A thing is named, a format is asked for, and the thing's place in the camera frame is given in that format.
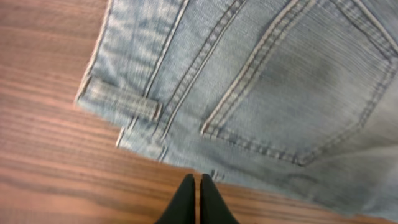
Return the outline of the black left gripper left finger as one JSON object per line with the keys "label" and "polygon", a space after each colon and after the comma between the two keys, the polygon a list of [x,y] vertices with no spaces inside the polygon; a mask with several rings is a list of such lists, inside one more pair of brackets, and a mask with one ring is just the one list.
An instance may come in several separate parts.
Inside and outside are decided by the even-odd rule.
{"label": "black left gripper left finger", "polygon": [[187,174],[155,224],[195,224],[195,179]]}

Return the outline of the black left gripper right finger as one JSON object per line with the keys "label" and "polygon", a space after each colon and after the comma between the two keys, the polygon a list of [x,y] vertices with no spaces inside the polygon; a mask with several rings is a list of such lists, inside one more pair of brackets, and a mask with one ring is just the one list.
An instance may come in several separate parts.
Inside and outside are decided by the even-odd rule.
{"label": "black left gripper right finger", "polygon": [[238,224],[212,178],[203,174],[200,183],[200,223]]}

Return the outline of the light blue denim shorts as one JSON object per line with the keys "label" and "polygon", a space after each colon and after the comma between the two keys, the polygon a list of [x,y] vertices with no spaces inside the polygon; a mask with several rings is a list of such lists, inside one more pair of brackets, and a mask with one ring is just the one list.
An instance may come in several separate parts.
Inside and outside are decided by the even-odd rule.
{"label": "light blue denim shorts", "polygon": [[397,2],[111,0],[76,95],[117,145],[397,220]]}

